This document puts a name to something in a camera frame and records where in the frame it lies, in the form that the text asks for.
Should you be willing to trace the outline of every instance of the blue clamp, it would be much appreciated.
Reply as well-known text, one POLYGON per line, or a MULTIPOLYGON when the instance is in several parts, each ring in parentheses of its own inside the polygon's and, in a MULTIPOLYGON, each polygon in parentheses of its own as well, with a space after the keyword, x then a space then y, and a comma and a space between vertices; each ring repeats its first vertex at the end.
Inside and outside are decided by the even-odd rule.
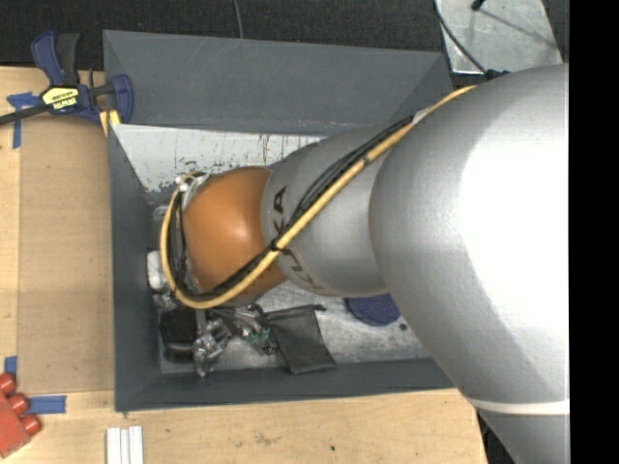
POLYGON ((21 109, 14 104, 15 112, 0 116, 0 125, 47 111, 52 115, 72 115, 100 126, 102 109, 95 98, 105 94, 114 94, 115 108, 121 122, 130 121, 133 89, 127 75, 113 75, 107 84, 96 88, 79 84, 79 75, 74 67, 78 38, 76 33, 57 35, 55 31, 45 31, 32 42, 35 64, 47 76, 49 87, 39 95, 39 101, 34 106, 21 109))
POLYGON ((48 111, 54 115, 73 115, 100 126, 102 110, 94 103, 93 97, 103 93, 114 93, 116 110, 121 121, 129 122, 133 113, 133 90, 127 75, 113 75, 111 85, 91 90, 83 84, 78 84, 79 77, 74 69, 74 50, 78 37, 78 34, 57 35, 55 31, 45 31, 31 44, 35 64, 49 79, 50 88, 42 93, 42 100, 48 105, 48 111), (50 99, 51 104, 46 101, 45 95, 55 86, 61 85, 76 89, 75 96, 63 99, 65 102, 67 100, 75 100, 75 102, 55 107, 54 104, 57 101, 53 101, 53 95, 50 99))

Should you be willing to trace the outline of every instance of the gray box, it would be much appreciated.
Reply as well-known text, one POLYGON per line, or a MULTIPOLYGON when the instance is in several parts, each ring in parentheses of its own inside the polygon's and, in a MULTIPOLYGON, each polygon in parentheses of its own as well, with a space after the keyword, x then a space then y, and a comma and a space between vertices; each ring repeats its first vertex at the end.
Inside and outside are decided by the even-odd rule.
MULTIPOLYGON (((187 171, 176 162, 166 163, 182 155, 161 148, 169 146, 169 136, 183 137, 183 146, 191 151, 209 148, 209 131, 230 132, 230 138, 239 132, 245 137, 254 135, 257 142, 265 134, 324 137, 359 127, 378 129, 452 90, 442 55, 105 32, 104 57, 107 76, 126 73, 135 94, 131 125, 112 130, 108 138, 118 411, 452 386, 421 344, 402 350, 393 340, 393 352, 378 350, 378 340, 384 348, 385 338, 389 340, 398 325, 376 334, 376 353, 368 351, 371 343, 367 341, 359 342, 357 348, 363 351, 359 355, 341 350, 338 344, 343 362, 332 371, 291 375, 272 365, 226 369, 223 364, 206 379, 182 370, 170 373, 162 369, 157 311, 148 289, 145 258, 148 250, 158 246, 154 212, 169 200, 174 176, 187 171), (152 142, 144 142, 144 149, 129 149, 128 139, 136 132, 146 133, 152 142), (195 148, 193 138, 200 140, 195 148), (158 172, 156 184, 151 180, 153 173, 144 168, 149 166, 145 158, 169 166, 158 172), (403 358, 402 352, 409 357, 403 358)), ((238 166, 244 154, 231 150, 226 158, 231 160, 230 167, 238 166)), ((329 307, 329 301, 321 302, 329 307)), ((333 318, 322 324, 327 328, 327 347, 329 338, 338 342, 336 334, 327 334, 328 329, 336 331, 338 320, 333 318)), ((368 326, 360 322, 360 332, 363 328, 368 326)), ((416 341, 413 333, 410 339, 416 341)), ((354 351, 355 346, 346 348, 354 351)))

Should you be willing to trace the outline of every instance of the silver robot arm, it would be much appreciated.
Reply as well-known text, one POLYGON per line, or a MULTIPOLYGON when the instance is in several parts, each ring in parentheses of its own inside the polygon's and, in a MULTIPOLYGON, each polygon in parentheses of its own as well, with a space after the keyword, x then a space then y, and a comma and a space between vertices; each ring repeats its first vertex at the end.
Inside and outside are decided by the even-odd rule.
MULTIPOLYGON (((570 461, 568 73, 517 72, 449 101, 277 261, 318 294, 389 291, 518 463, 570 461)), ((274 167, 265 243, 318 174, 371 135, 342 134, 274 167)))

